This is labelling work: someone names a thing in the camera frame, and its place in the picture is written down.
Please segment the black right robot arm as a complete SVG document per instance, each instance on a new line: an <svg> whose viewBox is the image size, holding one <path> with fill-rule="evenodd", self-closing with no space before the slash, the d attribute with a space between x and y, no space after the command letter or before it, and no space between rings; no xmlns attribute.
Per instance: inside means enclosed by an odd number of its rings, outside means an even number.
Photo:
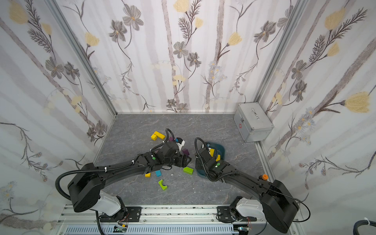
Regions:
<svg viewBox="0 0 376 235"><path fill-rule="evenodd" d="M224 181L254 196L261 203L267 222L281 233L288 232L299 206L282 182L258 179L224 160L217 162L205 148L196 150L195 155L209 180Z"/></svg>

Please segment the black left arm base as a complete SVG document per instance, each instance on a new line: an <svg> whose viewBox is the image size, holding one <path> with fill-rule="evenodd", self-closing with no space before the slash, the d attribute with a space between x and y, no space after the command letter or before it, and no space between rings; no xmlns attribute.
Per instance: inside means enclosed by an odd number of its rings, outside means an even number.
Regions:
<svg viewBox="0 0 376 235"><path fill-rule="evenodd" d="M102 213L99 216L100 222L139 222L142 212L142 207L126 207L119 196L116 196L117 200L120 203L120 210L114 215L110 216L106 213Z"/></svg>

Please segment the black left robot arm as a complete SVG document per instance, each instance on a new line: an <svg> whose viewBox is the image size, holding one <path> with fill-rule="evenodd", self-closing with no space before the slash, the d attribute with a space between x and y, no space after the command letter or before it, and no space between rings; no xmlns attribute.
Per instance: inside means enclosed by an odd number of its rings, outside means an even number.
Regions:
<svg viewBox="0 0 376 235"><path fill-rule="evenodd" d="M177 143L167 142L159 148L138 154L132 161L95 166L89 163L80 170L71 171L74 178L68 184L70 200L75 212L90 210L99 200L99 194L106 186L135 175L144 175L165 166L184 168L192 161L189 155L180 151Z"/></svg>

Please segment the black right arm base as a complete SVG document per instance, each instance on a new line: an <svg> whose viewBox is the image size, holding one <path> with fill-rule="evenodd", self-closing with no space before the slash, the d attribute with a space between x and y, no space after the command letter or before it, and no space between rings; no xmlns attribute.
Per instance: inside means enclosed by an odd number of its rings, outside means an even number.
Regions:
<svg viewBox="0 0 376 235"><path fill-rule="evenodd" d="M234 222L255 222L255 217L244 217L237 210L236 205L244 199L242 196L237 196L236 199L230 204L230 206L218 206L216 219L222 223L234 223Z"/></svg>

